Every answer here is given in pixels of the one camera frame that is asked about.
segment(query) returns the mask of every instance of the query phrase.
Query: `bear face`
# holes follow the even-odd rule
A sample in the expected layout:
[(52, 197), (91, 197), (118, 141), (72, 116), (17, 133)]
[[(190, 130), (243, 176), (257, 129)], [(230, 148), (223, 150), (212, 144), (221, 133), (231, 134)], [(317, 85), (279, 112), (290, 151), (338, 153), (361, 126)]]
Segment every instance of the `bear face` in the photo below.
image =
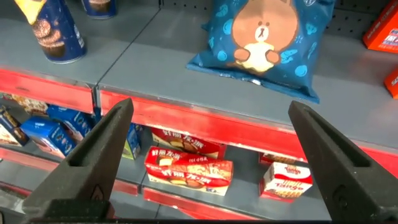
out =
[(299, 26), (292, 1), (248, 0), (232, 25), (235, 66), (262, 75), (280, 62), (280, 52), (293, 42)]
[(293, 0), (248, 0), (232, 26), (235, 44), (265, 42), (280, 52), (295, 39), (299, 19)]

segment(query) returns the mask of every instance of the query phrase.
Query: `snack box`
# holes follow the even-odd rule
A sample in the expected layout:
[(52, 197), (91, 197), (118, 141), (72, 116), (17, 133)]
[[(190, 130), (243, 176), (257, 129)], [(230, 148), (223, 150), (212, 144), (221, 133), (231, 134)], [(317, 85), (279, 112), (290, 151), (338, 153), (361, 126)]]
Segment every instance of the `snack box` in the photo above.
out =
[(392, 71), (385, 79), (384, 85), (390, 92), (393, 99), (398, 100), (398, 68)]
[(12, 95), (12, 98), (31, 115), (46, 116), (47, 104), (43, 101), (33, 100), (23, 96)]
[(283, 162), (286, 164), (294, 164), (298, 159), (281, 153), (260, 152), (259, 163), (271, 165), (273, 162)]
[(233, 163), (198, 154), (152, 146), (145, 159), (150, 181), (224, 196)]
[(398, 0), (392, 0), (363, 36), (371, 50), (398, 53)]
[(24, 146), (29, 138), (19, 128), (19, 122), (0, 107), (0, 144)]
[(127, 133), (126, 142), (124, 143), (124, 149), (122, 156), (126, 159), (136, 160), (141, 147), (139, 144), (139, 125), (131, 123), (129, 132)]
[(309, 168), (273, 162), (259, 183), (260, 197), (293, 202), (312, 186)]
[(21, 125), (21, 129), (41, 150), (61, 158), (76, 147), (74, 140), (58, 122), (33, 116)]
[(201, 154), (214, 159), (223, 159), (226, 145), (204, 141), (186, 134), (151, 128), (155, 142), (184, 152)]
[(76, 110), (63, 108), (60, 106), (49, 105), (47, 114), (70, 130), (72, 138), (76, 142), (80, 142), (93, 129), (89, 117)]

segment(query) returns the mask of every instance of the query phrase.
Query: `blue snack box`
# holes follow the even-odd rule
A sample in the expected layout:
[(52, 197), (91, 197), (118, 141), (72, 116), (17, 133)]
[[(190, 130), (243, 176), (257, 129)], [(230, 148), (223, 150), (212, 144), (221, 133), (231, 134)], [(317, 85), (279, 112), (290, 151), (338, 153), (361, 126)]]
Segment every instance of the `blue snack box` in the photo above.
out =
[(65, 158), (76, 147), (74, 140), (61, 124), (33, 116), (21, 125), (25, 132), (44, 152)]
[(0, 107), (0, 144), (25, 145), (29, 138), (19, 128), (19, 122), (5, 108)]
[(126, 159), (135, 160), (137, 159), (141, 147), (139, 145), (138, 132), (140, 127), (137, 124), (131, 123), (129, 132), (127, 133), (126, 142), (124, 143), (123, 157)]
[(89, 117), (80, 112), (60, 106), (49, 105), (47, 114), (51, 119), (57, 120), (71, 131), (72, 138), (77, 142), (92, 130), (92, 124)]

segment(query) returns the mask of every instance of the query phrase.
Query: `store shelf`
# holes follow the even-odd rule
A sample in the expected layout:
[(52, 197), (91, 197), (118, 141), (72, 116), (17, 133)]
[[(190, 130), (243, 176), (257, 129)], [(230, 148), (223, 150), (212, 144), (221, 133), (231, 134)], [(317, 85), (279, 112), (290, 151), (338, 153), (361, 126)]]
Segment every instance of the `store shelf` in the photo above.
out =
[[(152, 135), (150, 130), (146, 129), (142, 135), (142, 149), (137, 160), (132, 161), (122, 157), (114, 190), (130, 195), (137, 195), (139, 193), (140, 184), (146, 173), (143, 166), (144, 158), (151, 145)], [(24, 147), (0, 145), (0, 158), (46, 171), (53, 171), (61, 161), (61, 158), (41, 151), (32, 141)]]
[(183, 212), (161, 205), (159, 207), (159, 210), (157, 211), (156, 214), (156, 219), (158, 220), (189, 220), (192, 219), (189, 215), (184, 214)]
[[(376, 15), (335, 14), (313, 79), (321, 103), (304, 103), (398, 176), (398, 102), (382, 84), (398, 56), (366, 50), (358, 39)], [(296, 98), (185, 69), (206, 47), (200, 26), (207, 20), (207, 13), (199, 10), (162, 9), (100, 81), (103, 112), (131, 97), (137, 123), (304, 159), (287, 114)]]
[(316, 186), (294, 203), (259, 198), (258, 183), (266, 167), (258, 164), (258, 153), (229, 147), (226, 160), (234, 162), (233, 181), (222, 197), (173, 185), (142, 182), (144, 198), (152, 202), (218, 219), (329, 220)]
[(88, 53), (77, 62), (57, 65), (45, 58), (16, 3), (1, 1), (0, 92), (91, 113), (91, 88), (159, 10), (137, 2), (143, 1), (120, 1), (118, 16), (99, 21), (86, 16), (80, 1), (68, 1)]
[[(29, 195), (46, 178), (48, 172), (31, 169), (12, 162), (0, 162), (0, 185), (11, 187), (17, 192)], [(157, 215), (159, 204), (143, 200), (142, 196), (133, 197), (122, 192), (112, 192), (111, 203), (115, 216), (119, 218), (153, 219)]]

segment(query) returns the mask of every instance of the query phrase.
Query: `red shelf edge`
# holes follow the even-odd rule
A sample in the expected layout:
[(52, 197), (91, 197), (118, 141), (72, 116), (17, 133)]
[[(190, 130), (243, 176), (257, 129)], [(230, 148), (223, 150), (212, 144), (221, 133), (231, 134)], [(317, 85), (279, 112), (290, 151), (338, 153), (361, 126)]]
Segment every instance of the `red shelf edge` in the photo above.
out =
[(0, 69), (0, 92), (93, 113), (91, 88)]
[[(46, 170), (49, 172), (53, 171), (58, 166), (58, 162), (30, 156), (28, 154), (16, 152), (2, 147), (0, 147), (0, 158), (14, 162), (16, 164), (32, 167), (35, 169)], [(124, 192), (133, 196), (138, 195), (138, 186), (136, 184), (127, 183), (121, 180), (115, 180), (113, 190)]]
[(147, 187), (144, 187), (143, 194), (145, 200), (173, 207), (176, 209), (182, 209), (184, 211), (189, 211), (192, 214), (204, 215), (212, 219), (258, 220), (257, 218), (251, 217), (249, 215), (243, 215), (238, 212), (233, 212), (225, 208), (207, 205), (205, 203), (194, 202), (187, 198), (167, 194)]
[[(117, 102), (131, 98), (134, 104), (132, 121), (135, 123), (187, 133), (198, 138), (254, 151), (278, 152), (306, 161), (299, 139), (292, 130), (106, 90), (100, 90), (100, 96), (103, 114), (106, 114)], [(360, 148), (398, 178), (398, 154), (367, 146)]]

